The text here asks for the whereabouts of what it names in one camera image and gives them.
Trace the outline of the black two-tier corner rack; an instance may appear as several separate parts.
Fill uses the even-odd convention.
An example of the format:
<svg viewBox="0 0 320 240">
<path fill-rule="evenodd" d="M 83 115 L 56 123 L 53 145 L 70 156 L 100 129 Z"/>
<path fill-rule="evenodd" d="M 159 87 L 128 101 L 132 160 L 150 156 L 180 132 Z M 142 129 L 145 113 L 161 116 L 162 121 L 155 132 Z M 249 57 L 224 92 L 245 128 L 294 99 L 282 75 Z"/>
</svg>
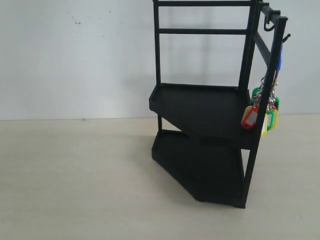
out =
<svg viewBox="0 0 320 240">
<path fill-rule="evenodd" d="M 161 7 L 249 7 L 244 29 L 161 28 Z M 272 12 L 264 31 L 265 14 Z M 148 99 L 158 131 L 151 156 L 200 202 L 245 208 L 260 139 L 274 129 L 275 96 L 288 18 L 262 0 L 155 0 L 155 87 Z M 164 83 L 160 36 L 243 35 L 236 86 Z"/>
</svg>

